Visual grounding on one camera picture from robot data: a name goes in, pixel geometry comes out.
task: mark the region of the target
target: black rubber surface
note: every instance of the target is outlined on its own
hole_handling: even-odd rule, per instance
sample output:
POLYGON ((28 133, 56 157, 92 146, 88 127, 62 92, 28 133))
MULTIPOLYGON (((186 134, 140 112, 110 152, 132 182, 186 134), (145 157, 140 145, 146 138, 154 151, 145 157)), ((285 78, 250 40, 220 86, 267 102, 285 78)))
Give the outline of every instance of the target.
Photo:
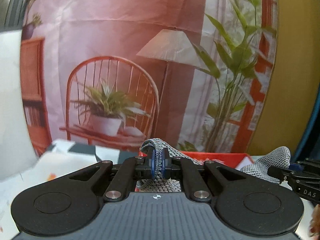
POLYGON ((14 240, 298 240, 282 236, 256 237, 224 225, 208 204, 178 193, 132 192, 120 202, 103 206, 90 224, 59 237, 21 233, 14 240))
POLYGON ((259 179, 229 184, 216 202, 218 215, 235 230, 276 236, 292 232, 303 215, 300 198, 285 187, 259 179))
POLYGON ((84 227, 97 214, 99 200, 87 181, 61 178, 29 188, 13 200, 11 214, 20 230, 63 235, 84 227))

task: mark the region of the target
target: red box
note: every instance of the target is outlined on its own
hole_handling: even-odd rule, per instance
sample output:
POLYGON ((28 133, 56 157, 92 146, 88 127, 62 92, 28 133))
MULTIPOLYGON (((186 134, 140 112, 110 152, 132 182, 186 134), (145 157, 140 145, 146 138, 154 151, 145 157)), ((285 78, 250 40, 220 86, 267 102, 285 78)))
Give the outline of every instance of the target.
MULTIPOLYGON (((182 152, 182 153, 198 161, 218 160, 218 161, 221 161, 224 165, 229 166, 231 168, 236 168, 245 157, 248 157, 252 163, 254 162, 251 156, 246 153, 199 153, 199 152, 182 152)), ((140 153, 139 156, 147 156, 147 155, 144 153, 140 153)))

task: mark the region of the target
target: bamboo plant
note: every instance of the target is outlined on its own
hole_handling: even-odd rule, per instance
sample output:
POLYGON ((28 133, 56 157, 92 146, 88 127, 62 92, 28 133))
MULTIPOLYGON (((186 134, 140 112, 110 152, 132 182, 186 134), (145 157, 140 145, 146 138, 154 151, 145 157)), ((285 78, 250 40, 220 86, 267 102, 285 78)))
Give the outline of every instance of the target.
MULTIPOLYGON (((261 0, 245 0, 247 4, 250 4, 250 7, 241 5, 240 0, 229 1, 235 13, 235 24, 242 30, 240 41, 233 37, 233 33, 228 33, 218 20, 206 14, 206 17, 218 30, 221 37, 219 41, 215 40, 214 43, 220 59, 227 68, 227 75, 223 77, 224 80, 222 80, 221 71, 216 62, 206 50, 201 46, 194 45, 196 53, 207 66, 207 69, 198 68, 198 70, 214 78, 219 97, 217 102, 209 103, 206 111, 208 116, 214 119, 213 126, 207 131, 204 140, 204 151, 206 152, 217 151, 226 125, 233 113, 242 110, 247 103, 255 104, 252 97, 244 89, 243 84, 257 78, 255 65, 258 58, 267 59, 254 47, 253 41, 263 35, 264 32, 269 32, 276 36, 276 30, 271 26, 260 26, 258 24, 257 10, 261 5, 261 0), (249 20, 248 14, 253 15, 252 21, 249 20)), ((196 150, 194 145, 187 141, 184 144, 180 144, 180 149, 182 148, 196 150)))

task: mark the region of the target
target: floor lamp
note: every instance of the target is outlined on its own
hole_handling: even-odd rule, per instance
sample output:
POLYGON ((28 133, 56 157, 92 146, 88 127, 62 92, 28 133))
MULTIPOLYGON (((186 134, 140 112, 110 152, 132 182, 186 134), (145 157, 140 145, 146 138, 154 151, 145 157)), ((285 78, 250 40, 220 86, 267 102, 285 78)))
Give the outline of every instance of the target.
POLYGON ((192 65, 196 68, 205 68, 203 61, 198 57, 192 43, 183 31, 161 30, 138 53, 137 56, 165 60, 164 76, 160 88, 159 106, 156 115, 154 132, 156 131, 159 117, 159 109, 162 102, 164 87, 168 75, 169 61, 192 65))

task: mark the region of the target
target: crosshair symbol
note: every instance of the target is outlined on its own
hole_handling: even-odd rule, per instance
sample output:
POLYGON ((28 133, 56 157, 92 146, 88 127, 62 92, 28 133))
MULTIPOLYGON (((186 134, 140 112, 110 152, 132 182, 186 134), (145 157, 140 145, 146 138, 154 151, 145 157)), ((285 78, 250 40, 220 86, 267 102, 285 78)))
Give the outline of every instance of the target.
POLYGON ((154 199, 160 199, 160 198, 162 198, 162 196, 160 196, 160 195, 158 195, 158 194, 153 195, 152 197, 153 197, 154 199))

